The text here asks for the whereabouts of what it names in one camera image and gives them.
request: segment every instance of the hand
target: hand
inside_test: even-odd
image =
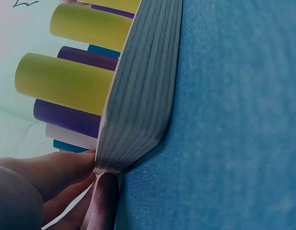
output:
[[[0,229],[39,230],[59,216],[95,181],[94,159],[93,152],[54,152],[30,159],[1,158]],[[81,225],[81,229],[112,230],[118,198],[117,177],[105,173],[83,199],[48,230],[79,230]]]

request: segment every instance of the yellow sticky tab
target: yellow sticky tab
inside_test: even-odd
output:
[[[77,0],[78,2],[105,6],[116,10],[136,13],[140,0]]]
[[[131,18],[68,4],[59,5],[52,16],[53,35],[121,52]]]
[[[19,93],[102,115],[114,72],[55,57],[28,53],[19,63]]]

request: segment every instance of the blue fabric surface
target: blue fabric surface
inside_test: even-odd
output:
[[[296,0],[184,0],[172,123],[118,230],[296,230]]]

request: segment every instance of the paper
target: paper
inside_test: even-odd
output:
[[[117,14],[61,4],[54,11],[50,32],[120,52],[131,23],[131,18]]]

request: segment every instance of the book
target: book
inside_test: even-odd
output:
[[[55,147],[96,150],[94,172],[119,173],[166,133],[182,0],[81,2],[92,5],[59,5],[50,32],[89,43],[88,50],[26,54],[15,87],[36,98],[34,116],[47,123]]]

